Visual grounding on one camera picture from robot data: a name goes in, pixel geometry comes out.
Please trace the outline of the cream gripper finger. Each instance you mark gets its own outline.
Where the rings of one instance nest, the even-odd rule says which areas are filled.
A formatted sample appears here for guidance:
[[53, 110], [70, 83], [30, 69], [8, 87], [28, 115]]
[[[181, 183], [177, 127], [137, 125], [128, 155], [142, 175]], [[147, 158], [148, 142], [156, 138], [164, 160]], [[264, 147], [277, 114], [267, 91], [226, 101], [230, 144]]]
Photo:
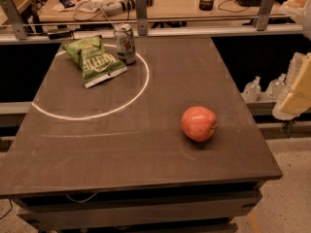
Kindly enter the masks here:
[[281, 108], [288, 112], [293, 105], [291, 102], [302, 102], [306, 111], [311, 107], [311, 52], [304, 54], [301, 69], [294, 81], [290, 97], [286, 98]]

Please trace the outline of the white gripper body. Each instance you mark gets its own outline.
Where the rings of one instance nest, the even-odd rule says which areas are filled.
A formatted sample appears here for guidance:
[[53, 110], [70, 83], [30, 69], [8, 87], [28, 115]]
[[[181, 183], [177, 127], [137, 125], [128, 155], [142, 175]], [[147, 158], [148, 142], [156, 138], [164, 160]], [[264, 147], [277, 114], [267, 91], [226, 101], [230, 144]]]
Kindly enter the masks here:
[[296, 52], [290, 61], [288, 73], [285, 79], [285, 86], [281, 89], [281, 92], [277, 97], [276, 104], [272, 110], [272, 115], [277, 119], [292, 120], [295, 117], [299, 117], [306, 111], [306, 109], [302, 107], [302, 102], [291, 102], [293, 107], [288, 112], [281, 108], [281, 105], [285, 99], [290, 97], [290, 92], [293, 89], [294, 81], [301, 69], [304, 57], [304, 54]]

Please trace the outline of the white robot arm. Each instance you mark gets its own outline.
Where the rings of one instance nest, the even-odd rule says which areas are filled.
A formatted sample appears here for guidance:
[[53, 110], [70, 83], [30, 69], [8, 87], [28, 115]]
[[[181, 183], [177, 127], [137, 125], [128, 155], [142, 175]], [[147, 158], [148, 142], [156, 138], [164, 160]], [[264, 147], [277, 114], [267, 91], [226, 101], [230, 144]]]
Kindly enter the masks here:
[[[295, 16], [302, 25], [303, 35], [311, 40], [311, 0], [288, 0], [280, 8], [282, 13]], [[311, 108], [311, 52], [296, 52], [290, 61], [286, 85], [281, 90], [272, 115], [281, 120], [299, 117]]]

